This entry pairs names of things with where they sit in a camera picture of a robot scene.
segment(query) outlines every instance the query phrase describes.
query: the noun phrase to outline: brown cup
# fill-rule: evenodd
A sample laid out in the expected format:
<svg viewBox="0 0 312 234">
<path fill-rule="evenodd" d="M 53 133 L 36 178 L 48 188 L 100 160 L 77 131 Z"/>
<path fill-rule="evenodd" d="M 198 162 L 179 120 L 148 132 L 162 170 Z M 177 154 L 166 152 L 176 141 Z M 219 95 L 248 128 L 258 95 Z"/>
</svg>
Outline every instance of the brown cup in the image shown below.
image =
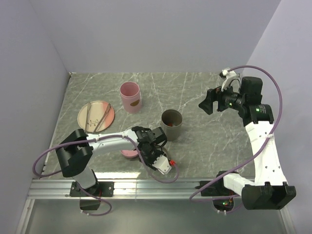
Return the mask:
<svg viewBox="0 0 312 234">
<path fill-rule="evenodd" d="M 166 110 L 161 115 L 160 126 L 168 141 L 176 140 L 181 133 L 182 115 L 177 110 Z"/>
</svg>

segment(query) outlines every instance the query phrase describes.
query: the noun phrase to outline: pink cup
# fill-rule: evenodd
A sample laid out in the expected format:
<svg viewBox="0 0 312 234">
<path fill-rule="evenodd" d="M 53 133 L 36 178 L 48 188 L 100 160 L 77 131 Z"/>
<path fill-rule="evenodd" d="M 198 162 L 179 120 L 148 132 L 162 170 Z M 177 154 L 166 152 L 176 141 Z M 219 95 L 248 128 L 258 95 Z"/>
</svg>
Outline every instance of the pink cup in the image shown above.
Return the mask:
<svg viewBox="0 0 312 234">
<path fill-rule="evenodd" d="M 137 83 L 125 82 L 120 87 L 120 95 L 123 108 L 134 114 L 142 107 L 140 88 Z"/>
</svg>

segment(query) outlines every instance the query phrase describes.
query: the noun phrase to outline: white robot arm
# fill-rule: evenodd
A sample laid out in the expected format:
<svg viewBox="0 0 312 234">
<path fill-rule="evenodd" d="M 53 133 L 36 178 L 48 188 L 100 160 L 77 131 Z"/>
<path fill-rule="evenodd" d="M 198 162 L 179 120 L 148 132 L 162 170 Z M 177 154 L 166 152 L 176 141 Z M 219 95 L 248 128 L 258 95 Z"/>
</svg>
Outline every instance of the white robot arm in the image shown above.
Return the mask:
<svg viewBox="0 0 312 234">
<path fill-rule="evenodd" d="M 269 138 L 269 142 L 259 156 L 254 159 L 254 182 L 237 173 L 231 173 L 223 177 L 224 187 L 241 196 L 246 184 L 264 186 L 266 182 L 270 182 L 271 185 L 283 186 L 284 183 L 287 183 L 279 163 L 274 135 L 269 135 L 272 127 L 268 121 L 259 121 L 257 124 L 249 123 L 245 127 L 252 144 L 253 154 L 258 152 L 266 138 Z"/>
<path fill-rule="evenodd" d="M 223 70 L 220 76 L 225 78 L 223 85 L 209 89 L 206 99 L 199 107 L 211 115 L 213 102 L 217 101 L 219 112 L 228 108 L 237 110 L 248 133 L 254 155 L 265 140 L 269 139 L 263 151 L 254 158 L 254 182 L 233 172 L 223 177 L 222 186 L 240 195 L 248 210 L 281 209 L 296 196 L 296 190 L 287 183 L 279 163 L 274 135 L 270 134 L 273 113 L 269 105 L 261 104 L 262 80 L 243 77 L 239 93 L 236 93 L 231 86 L 232 81 L 237 79 L 236 73 Z"/>
<path fill-rule="evenodd" d="M 114 136 L 129 137 L 139 148 L 148 167 L 158 170 L 164 175 L 171 170 L 169 159 L 161 149 L 166 144 L 167 137 L 160 127 L 151 130 L 137 126 L 124 132 L 104 135 L 86 134 L 82 129 L 78 129 L 72 132 L 62 143 L 78 140 L 99 140 L 57 149 L 56 152 L 63 176 L 72 177 L 83 189 L 94 186 L 97 178 L 87 166 L 92 155 L 135 149 L 130 140 Z"/>
</svg>

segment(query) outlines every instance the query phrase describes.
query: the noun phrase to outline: white wall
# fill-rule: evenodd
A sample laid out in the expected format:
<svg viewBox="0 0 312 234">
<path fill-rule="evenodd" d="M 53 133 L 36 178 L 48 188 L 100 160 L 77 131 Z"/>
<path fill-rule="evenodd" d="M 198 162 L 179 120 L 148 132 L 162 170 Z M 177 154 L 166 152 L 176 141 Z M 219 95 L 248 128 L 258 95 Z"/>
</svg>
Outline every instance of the white wall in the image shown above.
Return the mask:
<svg viewBox="0 0 312 234">
<path fill-rule="evenodd" d="M 70 72 L 246 64 L 280 0 L 30 0 Z"/>
<path fill-rule="evenodd" d="M 270 72 L 282 91 L 284 109 L 275 136 L 283 171 L 297 190 L 288 207 L 299 234 L 311 233 L 312 228 L 312 17 L 307 13 L 311 8 L 311 0 L 282 0 L 248 62 Z M 258 75 L 250 69 L 244 74 Z M 275 87 L 261 77 L 264 103 L 277 111 Z"/>
<path fill-rule="evenodd" d="M 0 2 L 0 233 L 14 233 L 68 73 L 28 0 Z"/>
</svg>

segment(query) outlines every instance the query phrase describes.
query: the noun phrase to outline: gray marble surface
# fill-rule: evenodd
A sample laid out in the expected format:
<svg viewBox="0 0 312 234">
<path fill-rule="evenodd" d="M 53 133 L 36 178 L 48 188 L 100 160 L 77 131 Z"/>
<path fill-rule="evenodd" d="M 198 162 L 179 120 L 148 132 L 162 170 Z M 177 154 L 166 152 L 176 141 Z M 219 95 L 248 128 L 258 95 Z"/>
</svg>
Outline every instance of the gray marble surface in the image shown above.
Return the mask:
<svg viewBox="0 0 312 234">
<path fill-rule="evenodd" d="M 123 82 L 134 81 L 141 89 L 143 107 L 137 114 L 127 113 L 119 96 Z M 79 128 L 77 115 L 89 101 L 104 100 L 113 106 L 116 116 L 113 124 L 102 133 L 114 133 L 139 125 L 148 128 L 160 126 L 161 113 L 167 109 L 179 110 L 183 115 L 182 133 L 166 148 L 177 162 L 180 177 L 214 177 L 252 156 L 250 141 L 242 121 L 234 110 L 207 115 L 198 108 L 207 89 L 222 83 L 211 73 L 100 73 L 73 74 L 69 80 L 54 134 L 53 145 L 62 142 Z M 150 178 L 137 159 L 127 159 L 120 152 L 93 156 L 89 162 L 99 178 Z M 59 170 L 55 152 L 47 161 L 44 174 Z M 254 164 L 239 171 L 242 176 L 254 176 Z M 166 177 L 174 177 L 171 170 Z M 48 178 L 63 178 L 61 174 Z"/>
</svg>

